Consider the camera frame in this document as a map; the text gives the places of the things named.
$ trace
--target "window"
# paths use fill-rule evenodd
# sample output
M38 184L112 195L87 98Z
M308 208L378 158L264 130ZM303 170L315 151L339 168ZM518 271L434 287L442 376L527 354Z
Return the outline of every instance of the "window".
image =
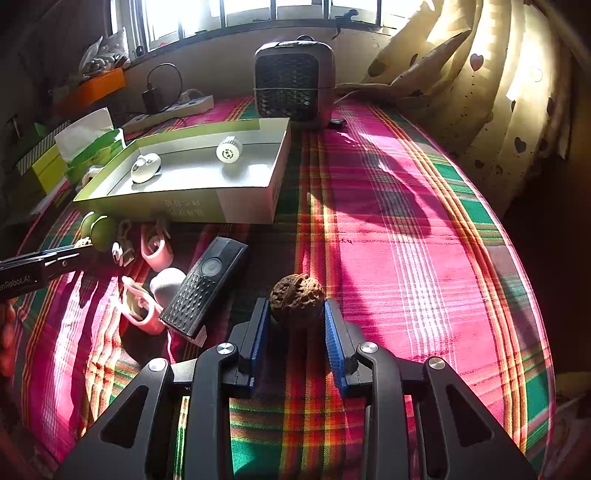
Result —
M373 30L402 28L423 0L111 0L113 31L124 25L129 50L153 51L203 31L219 34L228 28L258 22L307 21L306 25L333 27L332 19L351 8L359 15L345 28ZM269 23L260 27L279 26Z

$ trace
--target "curtain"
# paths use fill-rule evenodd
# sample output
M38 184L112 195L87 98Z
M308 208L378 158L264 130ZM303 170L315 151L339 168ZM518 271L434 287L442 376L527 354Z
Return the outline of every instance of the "curtain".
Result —
M426 0L337 92L395 103L502 216L540 161L564 155L570 66L529 0Z

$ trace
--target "walnut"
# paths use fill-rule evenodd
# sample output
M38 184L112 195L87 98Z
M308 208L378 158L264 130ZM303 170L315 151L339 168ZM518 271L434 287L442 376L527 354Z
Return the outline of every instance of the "walnut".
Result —
M288 275L275 284L269 297L273 318L288 329L315 328L324 324L324 292L307 274Z

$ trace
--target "power button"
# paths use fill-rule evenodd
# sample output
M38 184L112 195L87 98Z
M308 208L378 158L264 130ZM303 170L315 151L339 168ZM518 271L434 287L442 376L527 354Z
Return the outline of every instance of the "power button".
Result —
M222 261L219 258L208 258L201 265L201 273L204 277L215 277L222 271Z

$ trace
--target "orange box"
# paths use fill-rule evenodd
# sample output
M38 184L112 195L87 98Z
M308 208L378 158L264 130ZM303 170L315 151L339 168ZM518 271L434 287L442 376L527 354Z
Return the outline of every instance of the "orange box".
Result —
M86 112L97 100L106 97L125 86L125 75L123 69L118 68L91 78L80 84L76 90L70 94L58 105L56 112L60 115L71 118L80 113Z

